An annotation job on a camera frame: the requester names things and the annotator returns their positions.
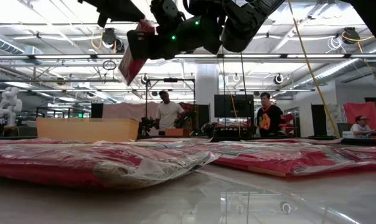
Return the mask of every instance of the white column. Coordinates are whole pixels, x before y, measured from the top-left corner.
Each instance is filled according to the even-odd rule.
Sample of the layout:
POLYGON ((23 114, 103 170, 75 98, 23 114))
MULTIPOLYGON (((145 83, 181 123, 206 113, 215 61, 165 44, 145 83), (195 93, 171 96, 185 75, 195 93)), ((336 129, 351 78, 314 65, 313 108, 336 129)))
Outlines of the white column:
POLYGON ((195 77, 196 104, 210 104, 210 122, 216 122, 214 118, 214 95, 219 93, 219 67, 217 64, 197 65, 195 77))

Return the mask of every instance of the white robot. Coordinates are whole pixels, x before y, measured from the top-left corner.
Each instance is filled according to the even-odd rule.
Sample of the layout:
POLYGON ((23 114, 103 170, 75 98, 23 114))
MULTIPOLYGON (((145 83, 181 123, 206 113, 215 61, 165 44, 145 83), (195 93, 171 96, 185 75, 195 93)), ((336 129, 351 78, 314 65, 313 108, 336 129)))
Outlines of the white robot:
POLYGON ((16 120, 16 112, 22 111, 22 101, 17 99, 19 89, 16 87, 8 87, 6 91, 1 94, 2 100, 0 102, 0 123, 4 124, 4 115, 7 116, 7 126, 14 126, 16 120))

